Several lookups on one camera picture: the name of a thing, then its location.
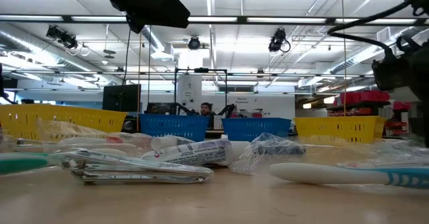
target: yellow basket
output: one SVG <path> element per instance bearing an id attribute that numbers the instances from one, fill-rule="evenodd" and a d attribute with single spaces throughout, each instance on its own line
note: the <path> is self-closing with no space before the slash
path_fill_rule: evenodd
<path id="1" fill-rule="evenodd" d="M 47 104 L 2 105 L 3 133 L 13 137 L 40 140 L 37 120 L 65 121 L 103 132 L 119 132 L 127 113 Z"/>
<path id="2" fill-rule="evenodd" d="M 326 145 L 338 145 L 335 142 L 372 144 L 382 137 L 384 123 L 385 119 L 378 116 L 295 118 L 300 139 Z"/>

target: green toothbrush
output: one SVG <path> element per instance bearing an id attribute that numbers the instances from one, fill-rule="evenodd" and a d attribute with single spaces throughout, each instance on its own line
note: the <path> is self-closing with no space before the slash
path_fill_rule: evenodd
<path id="1" fill-rule="evenodd" d="M 34 170 L 52 165 L 48 154 L 6 153 L 0 154 L 0 175 Z"/>

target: table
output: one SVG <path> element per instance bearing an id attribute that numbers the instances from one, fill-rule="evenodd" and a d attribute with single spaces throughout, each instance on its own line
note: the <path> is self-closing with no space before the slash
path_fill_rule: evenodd
<path id="1" fill-rule="evenodd" d="M 215 170 L 204 184 L 85 186 L 62 170 L 0 177 L 0 223 L 428 223 L 429 192 L 316 186 Z"/>

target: computer monitor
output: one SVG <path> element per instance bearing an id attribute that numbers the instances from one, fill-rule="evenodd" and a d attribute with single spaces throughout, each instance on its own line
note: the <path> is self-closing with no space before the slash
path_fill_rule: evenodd
<path id="1" fill-rule="evenodd" d="M 158 114 L 166 114 L 170 115 L 176 114 L 176 108 L 174 107 L 174 103 L 153 103 L 158 108 Z"/>
<path id="2" fill-rule="evenodd" d="M 105 87 L 103 91 L 103 110 L 138 112 L 141 85 Z"/>

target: toothbrush handle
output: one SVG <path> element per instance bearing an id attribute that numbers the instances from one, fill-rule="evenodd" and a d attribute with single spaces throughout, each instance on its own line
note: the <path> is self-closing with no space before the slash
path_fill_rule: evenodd
<path id="1" fill-rule="evenodd" d="M 34 170 L 45 167 L 48 164 L 49 161 L 44 155 L 22 153 L 0 154 L 0 175 Z"/>
<path id="2" fill-rule="evenodd" d="M 270 174 L 308 184 L 385 184 L 429 188 L 429 168 L 340 168 L 318 164 L 273 164 Z"/>
<path id="3" fill-rule="evenodd" d="M 389 176 L 381 172 L 362 171 L 319 164 L 273 164 L 271 175 L 292 182 L 308 184 L 387 184 Z"/>

